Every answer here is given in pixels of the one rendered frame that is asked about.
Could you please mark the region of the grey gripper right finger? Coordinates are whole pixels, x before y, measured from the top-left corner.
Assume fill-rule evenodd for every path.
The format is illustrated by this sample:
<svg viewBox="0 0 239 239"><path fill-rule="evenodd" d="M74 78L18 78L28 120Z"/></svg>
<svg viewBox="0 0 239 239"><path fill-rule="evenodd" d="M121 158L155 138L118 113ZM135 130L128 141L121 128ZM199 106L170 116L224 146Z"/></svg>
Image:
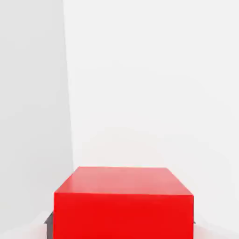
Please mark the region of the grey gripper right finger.
<svg viewBox="0 0 239 239"><path fill-rule="evenodd" d="M193 239L235 239L235 232L213 224L194 222Z"/></svg>

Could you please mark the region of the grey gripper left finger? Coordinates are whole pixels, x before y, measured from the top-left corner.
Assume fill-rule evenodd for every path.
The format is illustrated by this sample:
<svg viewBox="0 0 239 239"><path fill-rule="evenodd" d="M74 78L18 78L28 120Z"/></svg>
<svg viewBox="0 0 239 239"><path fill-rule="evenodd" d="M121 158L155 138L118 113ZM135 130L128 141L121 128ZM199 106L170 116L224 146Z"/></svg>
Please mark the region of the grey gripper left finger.
<svg viewBox="0 0 239 239"><path fill-rule="evenodd" d="M4 232L3 239L53 239L53 213L41 212L32 222Z"/></svg>

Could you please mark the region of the small red cube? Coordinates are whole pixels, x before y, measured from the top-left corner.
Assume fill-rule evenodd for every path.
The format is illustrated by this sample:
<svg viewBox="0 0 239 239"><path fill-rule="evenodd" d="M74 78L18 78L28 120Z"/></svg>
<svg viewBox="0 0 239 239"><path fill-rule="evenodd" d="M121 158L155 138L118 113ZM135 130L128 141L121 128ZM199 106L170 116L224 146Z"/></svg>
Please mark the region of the small red cube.
<svg viewBox="0 0 239 239"><path fill-rule="evenodd" d="M193 239L194 196L167 168L79 167L54 193L53 239Z"/></svg>

